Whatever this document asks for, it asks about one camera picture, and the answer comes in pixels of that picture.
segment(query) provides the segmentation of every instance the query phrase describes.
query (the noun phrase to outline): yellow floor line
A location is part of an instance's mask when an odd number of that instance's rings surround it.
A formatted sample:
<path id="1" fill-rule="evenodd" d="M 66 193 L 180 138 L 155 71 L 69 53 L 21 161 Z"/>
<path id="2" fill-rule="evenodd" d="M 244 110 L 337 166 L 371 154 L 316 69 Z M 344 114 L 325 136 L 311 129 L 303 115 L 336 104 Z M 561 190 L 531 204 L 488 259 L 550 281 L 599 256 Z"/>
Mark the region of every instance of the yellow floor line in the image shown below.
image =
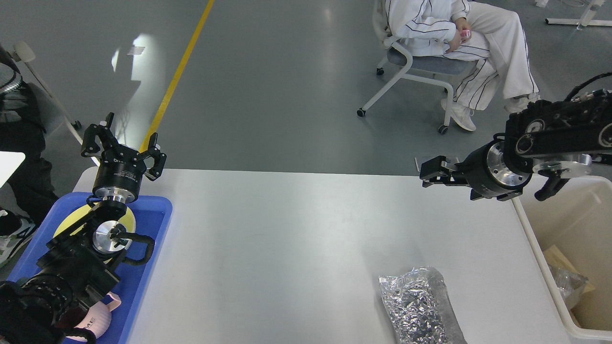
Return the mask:
<path id="1" fill-rule="evenodd" d="M 149 137 L 151 137 L 151 135 L 157 131 L 157 129 L 159 128 L 159 124 L 162 122 L 163 115 L 166 113 L 166 109 L 168 108 L 170 99 L 172 99 L 174 90 L 176 89 L 176 86 L 179 84 L 181 75 L 183 74 L 183 71 L 185 70 L 187 61 L 189 61 L 189 57 L 191 56 L 193 47 L 195 47 L 195 44 L 198 41 L 198 38 L 200 37 L 200 32 L 202 31 L 202 28 L 204 27 L 204 23 L 206 22 L 206 18 L 208 18 L 208 13 L 210 13 L 214 2 L 215 0 L 208 0 L 206 9 L 204 9 L 204 13 L 202 13 L 200 22 L 195 28 L 192 38 L 189 40 L 189 44 L 187 45 L 187 49 L 185 50 L 185 53 L 183 54 L 183 58 L 181 59 L 181 62 L 179 63 L 179 67 L 176 69 L 176 72 L 174 73 L 174 77 L 172 77 L 172 81 L 170 82 L 170 85 L 168 86 L 168 89 L 166 90 L 166 94 L 163 96 L 162 103 L 159 105 L 159 108 L 157 109 L 157 113 L 155 114 L 155 117 L 153 118 L 153 122 L 151 123 L 151 126 L 149 127 L 149 131 L 147 132 L 147 135 L 144 137 L 143 144 L 140 146 L 140 152 L 143 152 L 147 149 L 149 145 Z"/>

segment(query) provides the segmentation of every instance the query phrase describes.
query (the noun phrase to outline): striped pants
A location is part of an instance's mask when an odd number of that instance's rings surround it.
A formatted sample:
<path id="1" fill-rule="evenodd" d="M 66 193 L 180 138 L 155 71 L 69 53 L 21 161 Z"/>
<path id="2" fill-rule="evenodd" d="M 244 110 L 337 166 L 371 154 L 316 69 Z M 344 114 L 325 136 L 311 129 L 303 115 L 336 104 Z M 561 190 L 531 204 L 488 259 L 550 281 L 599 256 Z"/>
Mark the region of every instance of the striped pants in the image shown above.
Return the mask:
<path id="1" fill-rule="evenodd" d="M 454 101 L 484 110 L 502 84 L 504 99 L 539 92 L 531 75 L 529 51 L 518 15 L 472 2 L 466 19 L 472 26 L 471 39 L 443 55 L 476 61 L 474 70 L 456 87 Z"/>

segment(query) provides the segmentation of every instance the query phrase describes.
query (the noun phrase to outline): white tracksuit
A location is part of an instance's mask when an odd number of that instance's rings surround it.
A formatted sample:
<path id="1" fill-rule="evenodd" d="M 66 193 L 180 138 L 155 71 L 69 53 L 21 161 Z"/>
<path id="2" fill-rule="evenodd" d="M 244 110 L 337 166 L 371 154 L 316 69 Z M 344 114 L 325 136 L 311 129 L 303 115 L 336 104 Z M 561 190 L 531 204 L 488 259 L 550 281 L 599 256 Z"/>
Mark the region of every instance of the white tracksuit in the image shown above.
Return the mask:
<path id="1" fill-rule="evenodd" d="M 457 103 L 484 110 L 502 82 L 505 99 L 539 92 L 515 12 L 467 0 L 386 0 L 385 6 L 392 34 L 405 38 L 414 56 L 477 61 L 455 91 Z M 472 26 L 472 37 L 445 53 L 457 30 L 454 21 L 461 17 Z"/>

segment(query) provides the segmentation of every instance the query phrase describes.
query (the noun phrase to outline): white sneaker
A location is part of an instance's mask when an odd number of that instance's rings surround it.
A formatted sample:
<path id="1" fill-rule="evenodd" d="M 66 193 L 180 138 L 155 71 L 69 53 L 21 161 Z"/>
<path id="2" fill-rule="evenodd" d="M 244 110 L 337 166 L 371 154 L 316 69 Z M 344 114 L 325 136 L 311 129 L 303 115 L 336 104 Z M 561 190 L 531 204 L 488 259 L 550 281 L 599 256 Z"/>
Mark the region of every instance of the white sneaker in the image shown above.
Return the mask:
<path id="1" fill-rule="evenodd" d="M 440 104 L 442 105 L 442 109 L 446 111 L 446 99 L 440 100 Z M 463 105 L 458 104 L 457 102 L 453 102 L 450 107 L 450 117 L 457 123 L 461 128 L 473 132 L 476 130 L 476 125 L 472 122 L 472 116 L 474 115 L 474 110 L 470 108 L 466 108 Z"/>
<path id="2" fill-rule="evenodd" d="M 520 97 L 519 99 L 510 98 L 510 103 L 504 106 L 504 109 L 506 109 L 508 113 L 522 112 L 527 109 L 529 103 L 536 102 L 540 99 L 539 93 L 528 94 L 526 97 Z"/>
<path id="3" fill-rule="evenodd" d="M 0 267 L 3 267 L 9 262 L 13 256 L 27 244 L 34 232 L 36 232 L 36 224 L 27 217 L 17 215 L 21 220 L 21 227 L 13 234 L 0 236 Z"/>

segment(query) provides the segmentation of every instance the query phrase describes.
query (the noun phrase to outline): robotic arm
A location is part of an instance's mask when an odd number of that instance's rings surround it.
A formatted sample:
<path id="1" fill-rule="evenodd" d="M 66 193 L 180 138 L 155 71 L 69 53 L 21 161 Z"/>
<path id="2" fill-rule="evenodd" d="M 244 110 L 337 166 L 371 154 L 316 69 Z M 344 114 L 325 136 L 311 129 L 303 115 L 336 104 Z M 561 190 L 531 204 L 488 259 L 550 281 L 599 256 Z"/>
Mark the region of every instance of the robotic arm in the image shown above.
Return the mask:
<path id="1" fill-rule="evenodd" d="M 74 327 L 119 283 L 114 273 L 119 264 L 141 265 L 151 258 L 153 238 L 128 233 L 119 219 L 126 204 L 138 198 L 143 175 L 152 181 L 161 175 L 166 155 L 156 145 L 157 133 L 141 153 L 119 144 L 110 131 L 113 116 L 90 125 L 83 138 L 84 157 L 100 153 L 96 137 L 103 147 L 88 198 L 91 210 L 47 243 L 38 274 L 22 285 L 0 282 L 0 338 L 11 344 L 59 344 L 67 335 L 95 343 L 92 332 Z M 151 168 L 144 162 L 149 157 L 154 159 Z M 132 242 L 147 245 L 142 259 L 125 256 Z"/>
<path id="2" fill-rule="evenodd" d="M 599 75 L 606 77 L 612 73 Z M 521 113 L 510 115 L 505 133 L 468 155 L 449 163 L 440 155 L 422 164 L 423 186 L 463 185 L 472 188 L 470 199 L 509 200 L 521 195 L 533 173 L 548 178 L 536 199 L 543 201 L 570 178 L 591 172 L 591 165 L 612 165 L 612 93 L 600 90 L 562 102 L 539 100 Z"/>

